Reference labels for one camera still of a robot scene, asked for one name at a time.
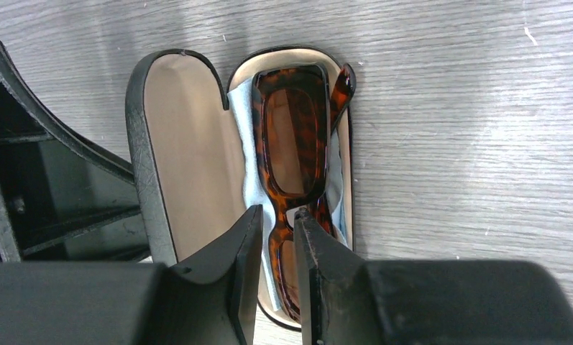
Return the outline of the brown tortoise sunglasses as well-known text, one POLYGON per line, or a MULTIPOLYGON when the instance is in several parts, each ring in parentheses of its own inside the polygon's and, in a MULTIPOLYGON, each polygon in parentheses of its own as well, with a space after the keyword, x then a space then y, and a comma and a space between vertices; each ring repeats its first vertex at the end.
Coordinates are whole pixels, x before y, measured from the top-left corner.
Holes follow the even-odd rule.
POLYGON ((329 142, 356 89, 356 75, 343 65, 334 86, 319 64, 258 72, 252 79, 252 123, 257 171, 275 212, 268 236, 270 281, 280 307, 299 322, 294 223, 288 212, 304 207, 331 236, 337 228, 326 196, 329 142))

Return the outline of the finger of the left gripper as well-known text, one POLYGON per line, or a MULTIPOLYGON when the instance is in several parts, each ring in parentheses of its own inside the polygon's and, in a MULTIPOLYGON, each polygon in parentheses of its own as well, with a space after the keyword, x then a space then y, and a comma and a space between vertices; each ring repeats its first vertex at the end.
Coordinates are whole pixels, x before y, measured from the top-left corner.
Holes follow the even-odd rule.
POLYGON ((0 262, 149 254, 131 165, 59 120, 0 40, 0 262))

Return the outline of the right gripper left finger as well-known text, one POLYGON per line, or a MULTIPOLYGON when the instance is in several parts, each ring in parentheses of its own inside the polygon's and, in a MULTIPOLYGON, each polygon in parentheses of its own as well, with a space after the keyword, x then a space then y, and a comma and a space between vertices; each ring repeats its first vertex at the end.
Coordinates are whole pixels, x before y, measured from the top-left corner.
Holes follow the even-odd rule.
POLYGON ((0 264, 0 344, 251 344, 262 207, 171 267, 0 264))

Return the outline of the light blue cleaning cloth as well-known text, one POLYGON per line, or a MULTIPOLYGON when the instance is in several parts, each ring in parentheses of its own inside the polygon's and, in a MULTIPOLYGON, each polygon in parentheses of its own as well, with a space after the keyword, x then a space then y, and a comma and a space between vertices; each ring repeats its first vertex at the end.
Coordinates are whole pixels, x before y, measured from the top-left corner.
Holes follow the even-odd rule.
MULTIPOLYGON (((245 206, 263 206, 262 238, 269 239, 276 223, 273 205, 262 186, 258 171, 252 123, 252 78, 246 79, 228 92, 244 155, 243 200, 245 206)), ((352 174, 350 160, 349 115, 345 113, 341 124, 333 132, 330 142, 328 192, 331 220, 338 231, 337 239, 350 249, 354 247, 352 174)))

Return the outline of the black glasses case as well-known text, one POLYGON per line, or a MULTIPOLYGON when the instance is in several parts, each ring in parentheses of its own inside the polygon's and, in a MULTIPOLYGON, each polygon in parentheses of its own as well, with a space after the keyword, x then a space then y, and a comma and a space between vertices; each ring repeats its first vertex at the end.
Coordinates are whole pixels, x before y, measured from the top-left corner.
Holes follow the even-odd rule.
MULTIPOLYGON (((344 64, 313 47, 256 52, 227 86, 211 62, 191 50, 142 58, 126 91, 126 123, 134 181, 152 258, 173 265, 221 236, 248 208, 244 155, 228 92, 258 72, 319 64, 334 86, 344 64)), ((257 304, 275 323, 301 329, 280 307, 270 281, 268 240, 261 240, 257 304)))

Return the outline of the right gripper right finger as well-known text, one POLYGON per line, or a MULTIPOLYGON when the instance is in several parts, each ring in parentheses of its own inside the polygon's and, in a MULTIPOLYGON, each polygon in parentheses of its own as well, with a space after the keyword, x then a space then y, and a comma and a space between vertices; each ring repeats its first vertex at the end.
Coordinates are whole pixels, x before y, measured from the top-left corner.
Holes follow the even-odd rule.
POLYGON ((554 277, 520 260, 366 260, 295 214, 305 344, 573 344, 554 277))

